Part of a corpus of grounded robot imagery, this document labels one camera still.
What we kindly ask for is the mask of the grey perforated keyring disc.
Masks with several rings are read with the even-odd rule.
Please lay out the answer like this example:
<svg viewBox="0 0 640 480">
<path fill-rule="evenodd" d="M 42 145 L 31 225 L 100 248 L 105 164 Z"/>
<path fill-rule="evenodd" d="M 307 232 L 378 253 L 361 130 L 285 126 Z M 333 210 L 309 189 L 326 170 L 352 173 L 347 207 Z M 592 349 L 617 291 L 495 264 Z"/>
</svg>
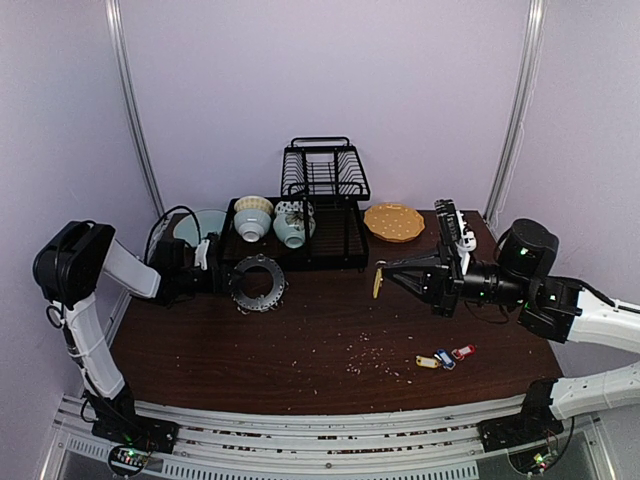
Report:
<svg viewBox="0 0 640 480">
<path fill-rule="evenodd" d="M 271 275 L 272 287 L 269 293 L 258 297 L 249 297 L 242 290 L 238 295 L 231 295 L 231 297 L 240 310 L 264 313 L 279 305 L 288 283 L 278 263 L 263 254 L 248 256 L 235 267 L 235 269 L 243 271 L 245 274 L 255 268 L 264 270 Z"/>
</svg>

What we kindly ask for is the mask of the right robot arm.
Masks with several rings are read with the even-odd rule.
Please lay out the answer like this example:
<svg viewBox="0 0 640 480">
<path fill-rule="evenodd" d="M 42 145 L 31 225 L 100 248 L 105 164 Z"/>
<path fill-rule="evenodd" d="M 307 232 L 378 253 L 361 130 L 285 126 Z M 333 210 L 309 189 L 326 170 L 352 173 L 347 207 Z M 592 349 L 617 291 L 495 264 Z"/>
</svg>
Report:
<svg viewBox="0 0 640 480">
<path fill-rule="evenodd" d="M 497 243 L 492 263 L 473 257 L 476 240 L 460 213 L 439 215 L 435 250 L 418 257 L 380 261 L 375 281 L 389 280 L 450 317 L 461 301 L 519 312 L 529 332 L 557 343 L 593 343 L 628 352 L 639 350 L 639 308 L 612 299 L 587 282 L 553 276 L 558 238 L 541 224 L 518 219 Z M 639 366 L 574 378 L 534 381 L 521 410 L 484 420 L 478 430 L 485 451 L 512 448 L 560 433 L 577 415 L 635 405 Z"/>
</svg>

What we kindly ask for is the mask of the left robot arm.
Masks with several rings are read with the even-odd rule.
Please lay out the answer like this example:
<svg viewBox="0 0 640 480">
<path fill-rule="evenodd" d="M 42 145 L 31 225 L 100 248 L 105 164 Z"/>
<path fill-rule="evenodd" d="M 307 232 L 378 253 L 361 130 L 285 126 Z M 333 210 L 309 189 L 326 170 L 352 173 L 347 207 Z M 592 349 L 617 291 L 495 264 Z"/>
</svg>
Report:
<svg viewBox="0 0 640 480">
<path fill-rule="evenodd" d="M 79 369 L 83 396 L 91 406 L 96 437 L 147 452 L 170 453 L 176 423 L 137 412 L 129 382 L 116 365 L 100 320 L 97 289 L 104 276 L 128 293 L 165 307 L 199 293 L 232 294 L 243 273 L 225 266 L 219 237 L 210 233 L 196 247 L 161 238 L 150 257 L 140 258 L 116 237 L 109 224 L 71 221 L 36 255 L 33 276 L 48 302 L 46 315 L 64 335 Z"/>
</svg>

